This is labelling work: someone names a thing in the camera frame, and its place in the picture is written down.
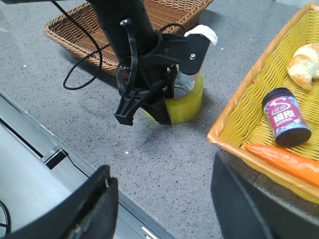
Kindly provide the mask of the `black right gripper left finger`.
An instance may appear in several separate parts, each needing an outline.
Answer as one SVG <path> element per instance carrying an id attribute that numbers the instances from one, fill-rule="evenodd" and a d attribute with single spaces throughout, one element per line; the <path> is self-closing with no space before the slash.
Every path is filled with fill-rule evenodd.
<path id="1" fill-rule="evenodd" d="M 58 206 L 6 239 L 112 239 L 118 216 L 118 180 L 102 165 Z"/>

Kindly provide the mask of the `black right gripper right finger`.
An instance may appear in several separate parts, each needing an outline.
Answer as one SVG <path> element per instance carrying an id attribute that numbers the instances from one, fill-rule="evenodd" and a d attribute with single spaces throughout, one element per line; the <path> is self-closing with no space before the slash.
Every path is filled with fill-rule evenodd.
<path id="1" fill-rule="evenodd" d="M 275 202 L 214 156 L 211 196 L 225 239 L 317 239 L 319 225 Z"/>

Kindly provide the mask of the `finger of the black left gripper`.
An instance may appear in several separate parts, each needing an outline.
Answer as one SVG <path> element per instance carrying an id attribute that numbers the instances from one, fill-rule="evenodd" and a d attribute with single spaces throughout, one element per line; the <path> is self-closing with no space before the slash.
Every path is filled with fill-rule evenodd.
<path id="1" fill-rule="evenodd" d="M 178 75 L 178 67 L 176 65 L 170 65 L 167 67 L 164 73 L 165 85 L 164 85 L 164 95 L 167 99 L 174 98 L 174 87 L 175 81 Z"/>
<path id="2" fill-rule="evenodd" d="M 163 86 L 158 84 L 150 89 L 132 88 L 124 95 L 124 83 L 118 81 L 118 90 L 121 95 L 115 118 L 120 124 L 133 125 L 134 115 L 141 108 L 160 124 L 171 125 L 171 117 L 166 106 L 166 97 L 172 97 L 172 83 Z"/>

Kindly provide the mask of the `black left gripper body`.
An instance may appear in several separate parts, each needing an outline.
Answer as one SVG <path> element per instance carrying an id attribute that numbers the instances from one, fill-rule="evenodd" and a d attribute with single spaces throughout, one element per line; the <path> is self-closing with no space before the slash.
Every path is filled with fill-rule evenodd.
<path id="1" fill-rule="evenodd" d="M 200 33 L 185 36 L 172 33 L 155 32 L 156 44 L 147 54 L 140 55 L 133 32 L 128 31 L 130 55 L 120 58 L 117 66 L 117 83 L 121 96 L 127 96 L 138 82 L 137 76 L 151 67 L 177 65 L 188 76 L 200 71 L 210 38 Z"/>

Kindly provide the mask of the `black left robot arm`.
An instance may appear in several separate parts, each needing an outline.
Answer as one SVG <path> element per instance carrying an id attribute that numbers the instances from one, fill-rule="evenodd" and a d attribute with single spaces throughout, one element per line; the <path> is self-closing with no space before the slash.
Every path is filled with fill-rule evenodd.
<path id="1" fill-rule="evenodd" d="M 217 37 L 209 27 L 187 27 L 208 5 L 176 0 L 89 0 L 63 11 L 44 33 L 83 61 L 117 78 L 115 117 L 132 125 L 143 109 L 161 124 L 198 114 L 206 51 Z"/>

